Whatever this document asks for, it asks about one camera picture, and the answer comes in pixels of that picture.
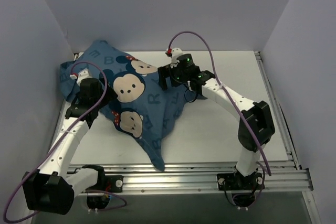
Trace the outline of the blue cartoon print pillowcase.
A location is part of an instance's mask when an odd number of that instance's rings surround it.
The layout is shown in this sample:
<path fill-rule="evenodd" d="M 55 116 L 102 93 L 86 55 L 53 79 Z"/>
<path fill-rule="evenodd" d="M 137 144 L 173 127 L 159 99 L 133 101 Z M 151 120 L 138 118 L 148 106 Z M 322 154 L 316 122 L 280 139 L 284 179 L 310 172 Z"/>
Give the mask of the blue cartoon print pillowcase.
<path fill-rule="evenodd" d="M 100 113 L 114 123 L 116 130 L 133 137 L 152 165 L 163 171 L 162 140 L 174 129 L 184 106 L 203 97 L 184 86 L 162 90 L 157 67 L 104 40 L 96 40 L 77 60 L 60 65 L 60 90 L 66 101 L 71 102 L 79 91 L 71 73 L 84 69 L 88 69 L 93 78 L 107 80 L 118 96 L 102 107 Z"/>

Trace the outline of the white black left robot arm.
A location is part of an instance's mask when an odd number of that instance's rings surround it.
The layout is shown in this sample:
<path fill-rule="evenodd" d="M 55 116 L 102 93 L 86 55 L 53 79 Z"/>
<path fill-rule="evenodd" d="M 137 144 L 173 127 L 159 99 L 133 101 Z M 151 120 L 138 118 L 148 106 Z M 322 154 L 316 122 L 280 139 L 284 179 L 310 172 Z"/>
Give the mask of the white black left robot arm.
<path fill-rule="evenodd" d="M 60 132 L 46 159 L 23 177 L 29 210 L 65 215 L 79 194 L 87 189 L 94 192 L 105 189 L 107 179 L 101 166 L 84 165 L 71 176 L 67 176 L 67 171 L 99 110 L 116 98 L 105 78 L 84 78 L 81 81 L 79 92 L 66 110 Z"/>

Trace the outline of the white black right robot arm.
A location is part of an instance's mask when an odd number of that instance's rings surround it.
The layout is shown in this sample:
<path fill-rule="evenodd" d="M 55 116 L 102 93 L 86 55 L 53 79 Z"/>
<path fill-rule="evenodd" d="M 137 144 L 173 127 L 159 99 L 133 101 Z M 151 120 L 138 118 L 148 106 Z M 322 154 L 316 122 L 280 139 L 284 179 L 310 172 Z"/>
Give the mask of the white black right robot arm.
<path fill-rule="evenodd" d="M 223 84 L 214 70 L 201 70 L 191 54 L 178 56 L 174 62 L 159 67 L 159 86 L 168 89 L 167 79 L 173 87 L 184 85 L 188 90 L 210 99 L 233 115 L 238 123 L 237 138 L 242 146 L 233 175 L 236 187 L 244 189 L 252 182 L 257 163 L 263 159 L 268 167 L 264 147 L 275 133 L 270 106 L 256 102 Z"/>

